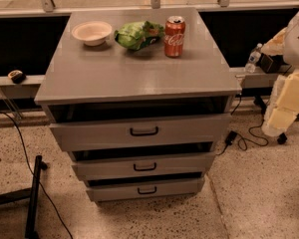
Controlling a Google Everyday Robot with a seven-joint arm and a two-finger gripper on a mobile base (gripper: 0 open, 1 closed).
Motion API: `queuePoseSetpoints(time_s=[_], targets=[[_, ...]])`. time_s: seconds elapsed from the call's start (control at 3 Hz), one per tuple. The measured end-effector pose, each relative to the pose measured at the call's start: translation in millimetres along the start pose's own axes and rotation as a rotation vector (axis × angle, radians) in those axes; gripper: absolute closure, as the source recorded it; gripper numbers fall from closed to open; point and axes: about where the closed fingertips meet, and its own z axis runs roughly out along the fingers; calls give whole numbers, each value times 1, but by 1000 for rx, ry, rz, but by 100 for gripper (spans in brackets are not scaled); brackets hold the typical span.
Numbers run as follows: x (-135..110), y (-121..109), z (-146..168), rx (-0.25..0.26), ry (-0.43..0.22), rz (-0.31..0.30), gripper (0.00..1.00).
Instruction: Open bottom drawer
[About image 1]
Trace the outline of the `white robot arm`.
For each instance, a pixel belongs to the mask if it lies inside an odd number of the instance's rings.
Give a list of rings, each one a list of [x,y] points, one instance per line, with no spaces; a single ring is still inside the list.
[[[286,132],[299,115],[299,11],[261,49],[264,55],[281,55],[294,71],[279,76],[274,83],[269,106],[264,115],[262,131],[268,136]]]

